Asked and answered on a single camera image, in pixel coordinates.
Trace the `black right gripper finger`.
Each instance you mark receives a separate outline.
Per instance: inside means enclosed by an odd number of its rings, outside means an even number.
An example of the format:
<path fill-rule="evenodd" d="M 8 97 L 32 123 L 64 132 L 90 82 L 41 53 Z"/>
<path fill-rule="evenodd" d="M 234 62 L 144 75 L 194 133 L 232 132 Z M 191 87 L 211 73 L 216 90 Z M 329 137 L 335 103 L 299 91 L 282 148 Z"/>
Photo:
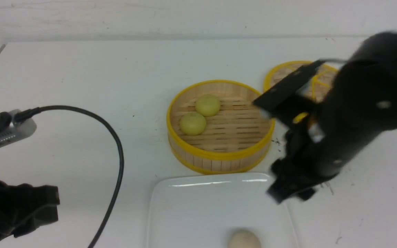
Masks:
<path fill-rule="evenodd" d="M 298 198 L 301 201 L 307 201 L 317 193 L 317 190 L 310 184 L 276 179 L 267 189 L 266 193 L 274 199 L 277 204 L 281 204 L 285 200 L 291 198 Z"/>

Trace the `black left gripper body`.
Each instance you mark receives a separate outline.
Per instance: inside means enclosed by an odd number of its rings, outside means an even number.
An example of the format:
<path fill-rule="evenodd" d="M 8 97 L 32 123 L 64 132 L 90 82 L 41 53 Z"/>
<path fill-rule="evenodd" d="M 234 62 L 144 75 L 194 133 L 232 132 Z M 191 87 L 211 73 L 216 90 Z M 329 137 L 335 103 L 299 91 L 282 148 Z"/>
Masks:
<path fill-rule="evenodd" d="M 30 234 L 58 221 L 58 187 L 7 185 L 0 180 L 0 241 Z"/>

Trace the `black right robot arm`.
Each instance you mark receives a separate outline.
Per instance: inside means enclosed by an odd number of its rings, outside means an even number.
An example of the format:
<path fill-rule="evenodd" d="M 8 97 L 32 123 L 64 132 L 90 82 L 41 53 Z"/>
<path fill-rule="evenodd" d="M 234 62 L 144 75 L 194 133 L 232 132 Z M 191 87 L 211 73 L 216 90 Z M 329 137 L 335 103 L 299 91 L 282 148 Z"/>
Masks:
<path fill-rule="evenodd" d="M 285 156 L 271 165 L 276 179 L 267 190 L 278 204 L 312 198 L 315 186 L 338 176 L 381 133 L 397 129 L 397 32 L 364 40 L 321 102 L 299 94 L 328 62 L 335 60 L 299 67 L 253 101 L 288 127 Z"/>

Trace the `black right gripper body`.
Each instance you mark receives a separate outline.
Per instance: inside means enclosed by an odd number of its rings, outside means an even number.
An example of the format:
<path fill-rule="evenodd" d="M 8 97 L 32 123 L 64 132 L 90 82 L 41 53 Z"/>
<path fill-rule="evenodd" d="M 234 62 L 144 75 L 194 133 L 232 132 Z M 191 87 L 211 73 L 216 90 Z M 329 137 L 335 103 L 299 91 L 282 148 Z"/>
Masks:
<path fill-rule="evenodd" d="M 326 163 L 310 138 L 309 121 L 300 121 L 295 129 L 285 133 L 285 156 L 271 165 L 276 179 L 291 180 L 313 185 L 338 176 L 338 169 Z"/>

